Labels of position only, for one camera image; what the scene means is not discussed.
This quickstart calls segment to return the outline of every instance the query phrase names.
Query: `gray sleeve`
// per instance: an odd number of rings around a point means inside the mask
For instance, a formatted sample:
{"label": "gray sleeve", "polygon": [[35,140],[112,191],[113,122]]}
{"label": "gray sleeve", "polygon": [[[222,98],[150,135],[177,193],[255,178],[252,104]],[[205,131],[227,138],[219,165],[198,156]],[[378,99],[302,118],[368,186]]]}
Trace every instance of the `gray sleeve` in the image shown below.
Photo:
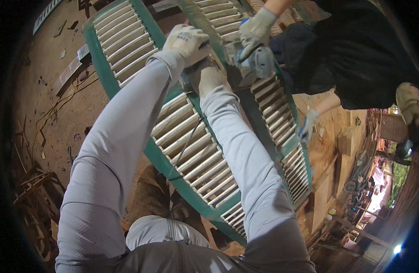
{"label": "gray sleeve", "polygon": [[136,162],[183,68],[179,53],[156,53],[97,118],[71,168],[60,211],[56,272],[81,271],[88,260],[125,253],[120,221]]}
{"label": "gray sleeve", "polygon": [[241,191],[247,235],[242,260],[260,272],[315,272],[282,178],[241,118],[238,97],[219,86],[200,105]]}

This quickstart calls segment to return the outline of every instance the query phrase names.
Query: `light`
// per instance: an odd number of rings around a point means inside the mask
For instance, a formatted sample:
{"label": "light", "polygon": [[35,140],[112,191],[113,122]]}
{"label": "light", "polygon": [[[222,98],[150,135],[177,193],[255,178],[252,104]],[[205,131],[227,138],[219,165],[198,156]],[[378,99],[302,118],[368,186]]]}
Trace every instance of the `light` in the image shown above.
{"label": "light", "polygon": [[394,254],[398,254],[401,250],[402,250],[402,245],[397,245],[397,246],[394,248]]}

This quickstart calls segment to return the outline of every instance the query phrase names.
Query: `workshop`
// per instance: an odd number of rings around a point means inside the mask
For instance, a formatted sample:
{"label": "workshop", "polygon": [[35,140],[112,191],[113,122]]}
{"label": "workshop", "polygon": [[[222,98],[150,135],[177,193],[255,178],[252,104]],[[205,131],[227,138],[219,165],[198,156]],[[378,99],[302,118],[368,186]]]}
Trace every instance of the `workshop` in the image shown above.
{"label": "workshop", "polygon": [[381,0],[39,2],[5,169],[33,255],[386,270],[419,211],[419,63],[392,18]]}

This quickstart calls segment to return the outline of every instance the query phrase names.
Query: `work glove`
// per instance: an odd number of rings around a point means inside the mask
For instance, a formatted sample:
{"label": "work glove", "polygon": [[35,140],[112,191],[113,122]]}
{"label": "work glove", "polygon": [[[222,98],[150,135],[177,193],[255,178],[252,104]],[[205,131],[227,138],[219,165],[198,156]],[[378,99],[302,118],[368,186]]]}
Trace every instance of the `work glove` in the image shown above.
{"label": "work glove", "polygon": [[300,128],[298,134],[301,142],[306,143],[311,140],[312,127],[317,117],[319,117],[319,114],[315,109],[306,114],[305,123],[303,124],[302,128]]}
{"label": "work glove", "polygon": [[206,66],[200,71],[198,90],[201,98],[220,85],[224,85],[229,91],[232,91],[226,75],[218,67]]}
{"label": "work glove", "polygon": [[411,83],[402,83],[396,90],[396,102],[403,121],[419,126],[419,88]]}
{"label": "work glove", "polygon": [[211,53],[209,36],[201,29],[184,24],[174,26],[163,50],[179,52],[185,60],[185,67],[192,66]]}
{"label": "work glove", "polygon": [[261,44],[268,46],[270,29],[278,16],[266,8],[261,8],[252,18],[243,20],[239,33],[243,49],[239,54],[239,62],[246,60]]}

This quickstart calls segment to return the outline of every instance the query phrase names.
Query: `person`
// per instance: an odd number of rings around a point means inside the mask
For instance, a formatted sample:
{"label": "person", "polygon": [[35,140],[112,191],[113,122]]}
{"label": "person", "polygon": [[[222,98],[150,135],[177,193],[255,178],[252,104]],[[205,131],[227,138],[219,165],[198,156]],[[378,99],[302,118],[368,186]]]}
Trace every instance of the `person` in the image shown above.
{"label": "person", "polygon": [[226,76],[212,66],[199,72],[200,106],[241,190],[244,254],[211,249],[188,224],[157,215],[140,217],[123,235],[120,220],[136,162],[168,90],[184,68],[210,53],[201,46],[207,40],[202,30],[175,26],[163,50],[97,118],[61,206],[56,272],[315,272],[283,178],[241,118]]}
{"label": "person", "polygon": [[269,45],[293,94],[323,93],[307,113],[299,137],[311,139],[314,121],[330,109],[389,108],[397,104],[404,121],[419,126],[419,71],[379,8],[368,0],[316,0],[331,14],[311,25],[289,25],[270,37],[270,28],[294,0],[268,0],[244,22],[239,60],[260,44]]}

